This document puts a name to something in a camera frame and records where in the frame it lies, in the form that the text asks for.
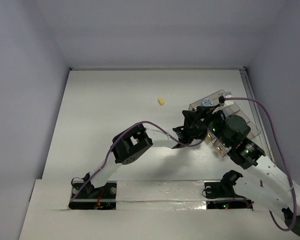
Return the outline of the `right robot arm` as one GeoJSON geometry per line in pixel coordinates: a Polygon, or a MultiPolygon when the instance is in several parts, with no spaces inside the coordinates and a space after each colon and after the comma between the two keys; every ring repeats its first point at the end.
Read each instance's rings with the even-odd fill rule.
{"type": "Polygon", "coordinates": [[[249,198],[267,208],[272,216],[281,218],[286,231],[300,237],[300,186],[248,137],[252,129],[246,119],[238,113],[224,113],[220,106],[198,106],[182,114],[186,136],[200,140],[215,138],[217,146],[236,165],[260,180],[259,184],[253,184],[242,173],[230,170],[220,181],[205,184],[205,196],[208,199],[249,198]]]}

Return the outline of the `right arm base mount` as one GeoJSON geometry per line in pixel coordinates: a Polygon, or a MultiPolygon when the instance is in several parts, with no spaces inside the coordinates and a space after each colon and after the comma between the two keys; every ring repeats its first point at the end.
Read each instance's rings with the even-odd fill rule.
{"type": "Polygon", "coordinates": [[[226,172],[220,181],[204,183],[201,195],[207,199],[208,210],[253,209],[253,201],[235,193],[234,187],[243,175],[235,170],[226,172]]]}

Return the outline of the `silver foil strip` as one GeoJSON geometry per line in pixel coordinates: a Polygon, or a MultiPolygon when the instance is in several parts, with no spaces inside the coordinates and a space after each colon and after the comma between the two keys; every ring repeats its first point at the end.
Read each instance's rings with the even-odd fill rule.
{"type": "Polygon", "coordinates": [[[119,181],[116,209],[126,211],[206,210],[203,181],[119,181]]]}

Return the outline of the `aluminium rail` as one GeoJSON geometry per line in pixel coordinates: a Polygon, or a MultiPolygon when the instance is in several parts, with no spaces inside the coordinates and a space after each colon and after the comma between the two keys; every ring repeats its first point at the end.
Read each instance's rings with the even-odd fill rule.
{"type": "MultiPolygon", "coordinates": [[[[254,96],[254,93],[253,93],[253,90],[252,90],[252,87],[251,87],[251,84],[250,84],[247,69],[245,67],[243,67],[239,70],[239,72],[240,72],[240,76],[241,76],[241,79],[242,79],[242,82],[243,82],[243,86],[244,86],[247,98],[250,98],[250,99],[254,100],[255,96],[254,96]]],[[[260,130],[260,141],[261,141],[261,144],[263,146],[263,149],[268,151],[270,149],[269,148],[269,141],[268,141],[267,134],[266,134],[265,129],[264,129],[264,124],[263,124],[263,121],[262,121],[262,118],[261,118],[261,115],[260,115],[259,105],[254,101],[250,101],[249,105],[250,105],[250,108],[251,108],[251,111],[252,111],[252,115],[253,115],[255,125],[260,130]]]]}

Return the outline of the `blue lidded paint jar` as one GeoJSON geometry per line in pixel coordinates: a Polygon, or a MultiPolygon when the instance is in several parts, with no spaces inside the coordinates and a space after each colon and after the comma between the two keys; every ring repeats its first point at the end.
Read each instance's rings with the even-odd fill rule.
{"type": "Polygon", "coordinates": [[[210,98],[204,98],[201,101],[201,106],[202,107],[213,107],[214,106],[214,101],[210,98]]]}

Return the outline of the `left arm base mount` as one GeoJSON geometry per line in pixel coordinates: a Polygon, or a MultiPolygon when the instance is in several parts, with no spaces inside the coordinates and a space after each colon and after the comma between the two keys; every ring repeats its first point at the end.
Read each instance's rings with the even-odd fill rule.
{"type": "Polygon", "coordinates": [[[68,207],[71,210],[115,210],[117,196],[117,182],[108,181],[104,186],[95,188],[88,183],[70,201],[68,207]]]}

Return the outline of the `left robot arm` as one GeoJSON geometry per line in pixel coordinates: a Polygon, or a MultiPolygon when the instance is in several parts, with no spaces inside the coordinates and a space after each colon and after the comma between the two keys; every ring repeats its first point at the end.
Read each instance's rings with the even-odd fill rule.
{"type": "Polygon", "coordinates": [[[134,163],[151,147],[195,147],[205,140],[207,131],[208,128],[200,120],[170,131],[151,121],[137,122],[113,138],[104,162],[95,171],[86,174],[79,190],[94,198],[119,167],[134,163]]]}

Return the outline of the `yellow highlighter cap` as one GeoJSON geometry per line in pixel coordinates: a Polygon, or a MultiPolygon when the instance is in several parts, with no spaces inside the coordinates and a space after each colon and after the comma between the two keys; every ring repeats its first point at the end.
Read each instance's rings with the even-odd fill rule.
{"type": "Polygon", "coordinates": [[[163,106],[165,104],[165,101],[162,98],[157,99],[160,106],[163,106]]]}

